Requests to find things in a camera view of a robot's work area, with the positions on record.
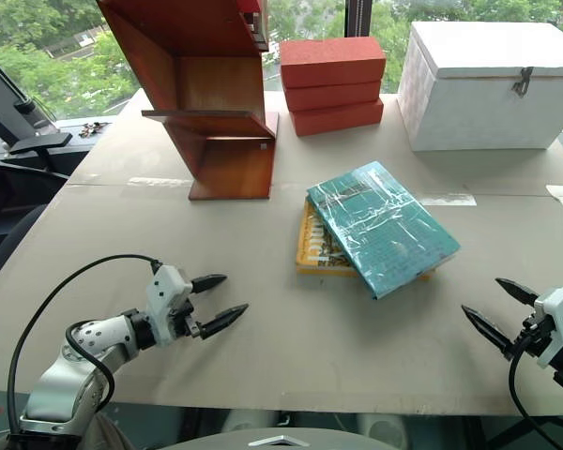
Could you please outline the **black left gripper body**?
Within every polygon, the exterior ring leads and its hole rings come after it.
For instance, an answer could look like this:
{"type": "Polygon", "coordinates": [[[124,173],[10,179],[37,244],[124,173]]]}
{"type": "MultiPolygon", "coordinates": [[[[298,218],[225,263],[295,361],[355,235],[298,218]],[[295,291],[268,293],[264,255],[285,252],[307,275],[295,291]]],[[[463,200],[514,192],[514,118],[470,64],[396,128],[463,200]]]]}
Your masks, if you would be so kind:
{"type": "Polygon", "coordinates": [[[203,334],[202,325],[193,316],[194,306],[190,299],[170,312],[170,323],[176,338],[200,338],[203,334]]]}

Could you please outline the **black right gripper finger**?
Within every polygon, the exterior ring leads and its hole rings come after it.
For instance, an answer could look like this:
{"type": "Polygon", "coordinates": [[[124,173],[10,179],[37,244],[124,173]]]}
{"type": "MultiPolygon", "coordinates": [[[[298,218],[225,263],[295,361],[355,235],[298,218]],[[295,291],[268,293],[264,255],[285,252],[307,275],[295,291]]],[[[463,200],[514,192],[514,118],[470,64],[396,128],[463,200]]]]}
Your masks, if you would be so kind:
{"type": "Polygon", "coordinates": [[[503,277],[497,277],[495,281],[508,295],[510,295],[512,298],[522,303],[523,305],[533,307],[535,301],[539,298],[539,295],[532,291],[530,288],[521,285],[513,280],[503,277]]]}
{"type": "Polygon", "coordinates": [[[510,361],[513,358],[513,343],[511,340],[478,311],[465,305],[461,305],[461,309],[474,328],[492,343],[506,360],[510,361]]]}

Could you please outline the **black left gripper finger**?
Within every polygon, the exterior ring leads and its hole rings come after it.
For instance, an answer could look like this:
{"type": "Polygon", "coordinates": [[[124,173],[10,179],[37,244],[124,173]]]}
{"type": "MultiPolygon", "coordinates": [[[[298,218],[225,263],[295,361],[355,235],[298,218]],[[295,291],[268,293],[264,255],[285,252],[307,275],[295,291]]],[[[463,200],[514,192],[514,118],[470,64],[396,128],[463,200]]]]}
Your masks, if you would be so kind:
{"type": "Polygon", "coordinates": [[[248,304],[243,304],[228,308],[219,313],[211,321],[205,324],[201,324],[199,326],[201,339],[211,338],[218,334],[220,331],[229,327],[248,309],[248,307],[248,304]]]}
{"type": "Polygon", "coordinates": [[[223,281],[225,281],[226,279],[227,276],[224,274],[209,274],[203,277],[196,277],[190,282],[190,292],[192,294],[198,294],[209,291],[223,283],[223,281]]]}

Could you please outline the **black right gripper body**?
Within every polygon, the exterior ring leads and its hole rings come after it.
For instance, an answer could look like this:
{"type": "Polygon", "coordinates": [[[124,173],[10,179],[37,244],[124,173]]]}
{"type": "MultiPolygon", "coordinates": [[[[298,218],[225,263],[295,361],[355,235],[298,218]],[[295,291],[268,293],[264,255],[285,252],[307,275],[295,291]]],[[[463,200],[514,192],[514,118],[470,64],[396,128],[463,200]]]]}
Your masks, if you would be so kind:
{"type": "Polygon", "coordinates": [[[540,357],[552,341],[552,317],[531,314],[523,321],[523,329],[512,345],[512,360],[528,353],[540,357]]]}

